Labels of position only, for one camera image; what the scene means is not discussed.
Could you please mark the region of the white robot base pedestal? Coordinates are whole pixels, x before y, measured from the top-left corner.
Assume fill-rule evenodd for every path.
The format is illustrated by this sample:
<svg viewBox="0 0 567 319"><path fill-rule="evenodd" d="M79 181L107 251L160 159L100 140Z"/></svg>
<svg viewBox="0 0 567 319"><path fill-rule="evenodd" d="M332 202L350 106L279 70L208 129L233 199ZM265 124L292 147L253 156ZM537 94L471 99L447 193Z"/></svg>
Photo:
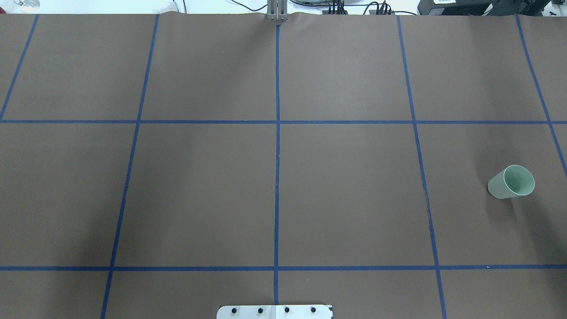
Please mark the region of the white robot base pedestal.
<svg viewBox="0 0 567 319"><path fill-rule="evenodd" d="M331 305L227 305L218 309L217 319L332 319Z"/></svg>

